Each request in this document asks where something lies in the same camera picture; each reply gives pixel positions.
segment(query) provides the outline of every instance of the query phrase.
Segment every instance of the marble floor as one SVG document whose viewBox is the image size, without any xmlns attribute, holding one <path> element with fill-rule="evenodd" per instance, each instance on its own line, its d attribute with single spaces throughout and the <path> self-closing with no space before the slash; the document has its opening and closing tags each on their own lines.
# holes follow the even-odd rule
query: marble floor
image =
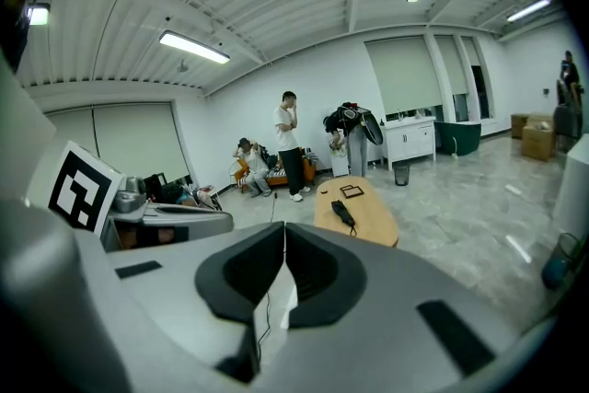
<svg viewBox="0 0 589 393">
<path fill-rule="evenodd" d="M 550 219 L 558 195 L 564 156 L 540 162 L 520 155 L 521 142 L 508 135 L 483 140 L 479 150 L 453 159 L 439 155 L 410 162 L 410 184 L 395 185 L 386 168 L 369 166 L 367 178 L 398 222 L 398 248 L 429 260 L 490 301 L 522 332 L 554 306 L 561 293 L 544 288 L 540 271 L 559 229 Z M 319 175 L 316 184 L 329 179 Z M 521 191 L 515 195 L 505 189 Z M 277 189 L 273 221 L 312 224 L 315 189 L 300 203 Z M 273 197 L 255 199 L 237 189 L 221 196 L 236 228 L 270 221 Z M 531 257 L 526 261 L 507 236 Z M 271 335 L 262 358 L 284 341 L 280 323 L 289 304 L 292 277 L 281 272 L 270 296 Z M 266 327 L 266 299 L 257 310 L 258 332 Z"/>
</svg>

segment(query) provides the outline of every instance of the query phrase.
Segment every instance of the white cabinet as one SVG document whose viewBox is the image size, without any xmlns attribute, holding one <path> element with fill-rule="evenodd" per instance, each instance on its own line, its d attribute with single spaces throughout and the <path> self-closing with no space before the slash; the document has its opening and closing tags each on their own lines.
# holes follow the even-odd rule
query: white cabinet
<svg viewBox="0 0 589 393">
<path fill-rule="evenodd" d="M 388 170 L 392 171 L 393 162 L 412 157 L 433 155 L 435 160 L 434 120 L 433 117 L 406 118 L 389 121 L 381 127 L 385 137 L 382 150 L 388 161 Z"/>
</svg>

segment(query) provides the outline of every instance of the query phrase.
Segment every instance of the wooden table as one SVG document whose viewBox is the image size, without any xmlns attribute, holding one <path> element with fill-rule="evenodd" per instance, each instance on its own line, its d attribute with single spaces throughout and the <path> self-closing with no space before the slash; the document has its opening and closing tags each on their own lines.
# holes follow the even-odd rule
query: wooden table
<svg viewBox="0 0 589 393">
<path fill-rule="evenodd" d="M 340 190 L 346 185 L 360 187 L 364 195 L 346 199 Z M 368 180 L 353 176 L 339 177 L 323 182 L 317 189 L 315 226 L 349 235 L 350 227 L 331 208 L 331 202 L 336 200 L 343 202 L 355 220 L 356 237 L 383 246 L 397 245 L 397 221 Z"/>
</svg>

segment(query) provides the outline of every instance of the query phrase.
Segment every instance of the black pants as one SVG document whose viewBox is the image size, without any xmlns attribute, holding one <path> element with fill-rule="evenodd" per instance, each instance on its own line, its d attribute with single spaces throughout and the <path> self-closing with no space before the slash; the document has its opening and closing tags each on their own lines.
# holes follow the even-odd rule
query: black pants
<svg viewBox="0 0 589 393">
<path fill-rule="evenodd" d="M 303 169 L 303 157 L 300 148 L 296 147 L 290 151 L 280 151 L 280 157 L 283 160 L 286 179 L 288 180 L 288 189 L 291 195 L 296 195 L 305 187 L 305 171 Z"/>
</svg>

